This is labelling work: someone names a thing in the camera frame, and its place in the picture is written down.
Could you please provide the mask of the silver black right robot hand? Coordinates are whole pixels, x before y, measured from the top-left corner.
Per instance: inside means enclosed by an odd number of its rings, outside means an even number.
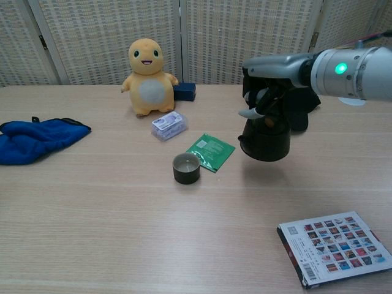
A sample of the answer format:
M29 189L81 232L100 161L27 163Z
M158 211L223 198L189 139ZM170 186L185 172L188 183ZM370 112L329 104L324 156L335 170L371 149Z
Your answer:
M279 102L287 102L284 111L310 113L320 104L311 89L311 70L316 55L265 55L253 57L243 64L243 98L248 109L239 115L258 119L272 112Z

